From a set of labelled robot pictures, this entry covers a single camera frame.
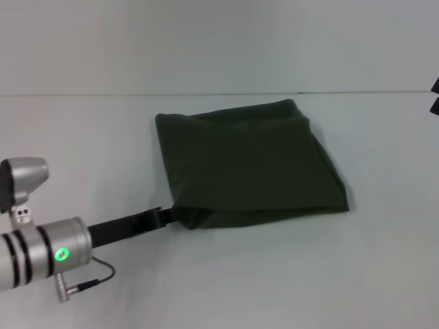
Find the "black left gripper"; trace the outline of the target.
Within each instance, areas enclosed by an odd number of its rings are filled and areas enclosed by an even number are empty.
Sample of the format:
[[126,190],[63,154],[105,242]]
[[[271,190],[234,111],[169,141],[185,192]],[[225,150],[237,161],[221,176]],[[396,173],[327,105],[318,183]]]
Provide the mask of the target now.
[[139,214],[98,223],[88,227],[92,247],[97,248],[164,228],[176,222],[172,208],[153,208]]

